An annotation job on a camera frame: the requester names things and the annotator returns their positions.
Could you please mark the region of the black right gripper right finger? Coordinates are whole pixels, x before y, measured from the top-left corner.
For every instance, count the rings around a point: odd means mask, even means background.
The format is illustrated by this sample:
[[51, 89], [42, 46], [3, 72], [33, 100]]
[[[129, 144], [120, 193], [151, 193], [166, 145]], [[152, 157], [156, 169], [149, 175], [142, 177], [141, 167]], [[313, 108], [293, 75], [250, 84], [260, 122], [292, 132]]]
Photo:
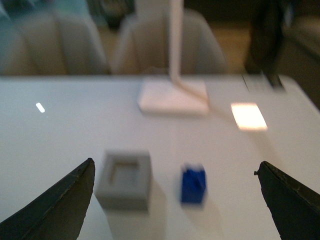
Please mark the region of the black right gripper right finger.
[[320, 195], [267, 161], [254, 172], [282, 240], [320, 238]]

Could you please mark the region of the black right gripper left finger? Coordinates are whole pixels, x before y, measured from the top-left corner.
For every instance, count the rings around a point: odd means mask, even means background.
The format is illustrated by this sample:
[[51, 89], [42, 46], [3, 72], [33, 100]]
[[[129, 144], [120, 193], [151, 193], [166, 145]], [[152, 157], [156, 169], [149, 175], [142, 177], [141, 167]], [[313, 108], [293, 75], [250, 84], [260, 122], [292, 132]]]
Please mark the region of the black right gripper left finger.
[[27, 206], [2, 221], [2, 240], [76, 240], [86, 217], [95, 181], [88, 158]]

